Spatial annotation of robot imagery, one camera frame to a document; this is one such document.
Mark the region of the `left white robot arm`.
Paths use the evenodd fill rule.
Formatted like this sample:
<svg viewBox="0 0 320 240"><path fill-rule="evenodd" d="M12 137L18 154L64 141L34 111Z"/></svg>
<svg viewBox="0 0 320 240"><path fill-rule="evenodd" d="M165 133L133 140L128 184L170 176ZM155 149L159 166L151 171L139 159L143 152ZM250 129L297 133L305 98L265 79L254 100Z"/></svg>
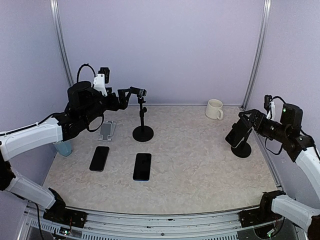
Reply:
<svg viewBox="0 0 320 240"><path fill-rule="evenodd" d="M38 147L71 140L82 131L90 131L96 118L105 111L125 110L130 96L144 97L145 89L129 87L113 93L110 87L92 85L89 81L75 83L67 90L68 103L63 112L50 114L44 120L0 134L0 189L32 201L63 223L70 211L60 195L33 182L12 169L10 160Z"/></svg>

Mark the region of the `black tall phone stand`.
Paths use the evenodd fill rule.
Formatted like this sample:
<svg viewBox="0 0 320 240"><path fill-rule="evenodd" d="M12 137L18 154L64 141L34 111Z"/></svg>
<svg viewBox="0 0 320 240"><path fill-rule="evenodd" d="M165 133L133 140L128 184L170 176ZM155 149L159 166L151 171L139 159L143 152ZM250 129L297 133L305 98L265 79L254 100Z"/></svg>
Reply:
<svg viewBox="0 0 320 240"><path fill-rule="evenodd" d="M154 136L154 131L151 127L145 125L145 113L147 112L147 108L143 106L146 103L144 97L147 95L147 91L145 89L130 87L130 91L132 94L137 95L137 102L139 104L139 117L140 117L140 126L137 126L133 132L133 138L138 142L148 142Z"/></svg>

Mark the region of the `black phone red case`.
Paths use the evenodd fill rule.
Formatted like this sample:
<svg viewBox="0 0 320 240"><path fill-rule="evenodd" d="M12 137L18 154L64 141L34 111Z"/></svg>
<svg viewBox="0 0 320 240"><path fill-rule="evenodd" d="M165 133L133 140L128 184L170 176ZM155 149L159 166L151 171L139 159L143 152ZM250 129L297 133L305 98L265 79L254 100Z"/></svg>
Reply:
<svg viewBox="0 0 320 240"><path fill-rule="evenodd" d="M105 168L110 148L108 146L97 146L89 170L93 172L102 172Z"/></svg>

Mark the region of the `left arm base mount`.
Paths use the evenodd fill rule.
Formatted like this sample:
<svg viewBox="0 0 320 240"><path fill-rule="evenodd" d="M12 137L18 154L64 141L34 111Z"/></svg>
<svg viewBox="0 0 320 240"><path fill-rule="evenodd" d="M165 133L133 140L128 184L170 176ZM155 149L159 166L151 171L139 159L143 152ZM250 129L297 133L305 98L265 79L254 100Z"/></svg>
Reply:
<svg viewBox="0 0 320 240"><path fill-rule="evenodd" d="M87 220L87 213L66 208L66 203L62 197L52 188L49 187L48 190L53 193L55 202L52 207L45 210L43 218L69 227L83 229Z"/></svg>

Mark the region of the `silver folding phone stand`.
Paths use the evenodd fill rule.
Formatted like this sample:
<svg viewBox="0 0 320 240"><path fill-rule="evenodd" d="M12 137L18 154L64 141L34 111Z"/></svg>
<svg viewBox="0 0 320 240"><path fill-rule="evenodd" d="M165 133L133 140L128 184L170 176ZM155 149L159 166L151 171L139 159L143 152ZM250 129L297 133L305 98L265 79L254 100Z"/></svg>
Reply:
<svg viewBox="0 0 320 240"><path fill-rule="evenodd" d="M114 135L117 123L113 120L102 123L99 128L99 141L110 142Z"/></svg>

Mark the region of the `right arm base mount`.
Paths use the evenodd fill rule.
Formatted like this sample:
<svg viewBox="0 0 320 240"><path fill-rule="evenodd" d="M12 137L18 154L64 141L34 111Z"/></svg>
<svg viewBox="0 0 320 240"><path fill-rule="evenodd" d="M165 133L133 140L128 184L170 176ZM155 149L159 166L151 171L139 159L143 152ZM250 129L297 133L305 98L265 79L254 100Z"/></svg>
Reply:
<svg viewBox="0 0 320 240"><path fill-rule="evenodd" d="M285 192L281 190L264 192L258 208L242 210L238 213L241 227L246 228L281 219L280 214L272 212L272 201L281 195L285 195Z"/></svg>

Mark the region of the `blue phone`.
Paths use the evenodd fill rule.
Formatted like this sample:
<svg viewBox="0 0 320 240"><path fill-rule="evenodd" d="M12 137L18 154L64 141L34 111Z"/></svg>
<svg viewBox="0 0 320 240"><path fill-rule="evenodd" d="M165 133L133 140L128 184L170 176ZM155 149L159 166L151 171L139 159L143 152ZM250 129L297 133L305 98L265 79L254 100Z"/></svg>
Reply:
<svg viewBox="0 0 320 240"><path fill-rule="evenodd" d="M135 158L133 180L147 182L150 180L152 155L150 153L137 153Z"/></svg>

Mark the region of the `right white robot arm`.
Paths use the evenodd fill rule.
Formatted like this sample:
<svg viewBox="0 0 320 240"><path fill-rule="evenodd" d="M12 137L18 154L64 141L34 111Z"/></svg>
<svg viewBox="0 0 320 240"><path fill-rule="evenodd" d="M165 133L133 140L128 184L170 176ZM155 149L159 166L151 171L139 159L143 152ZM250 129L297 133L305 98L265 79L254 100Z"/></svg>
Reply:
<svg viewBox="0 0 320 240"><path fill-rule="evenodd" d="M239 113L239 121L248 130L270 140L281 143L289 158L306 175L316 194L320 193L320 153L314 139L301 129L303 111L296 105L283 104L280 122L268 119L257 109ZM303 229L308 239L320 238L320 211L307 206L285 192L265 192L255 212L260 222L266 222L273 215L281 215Z"/></svg>

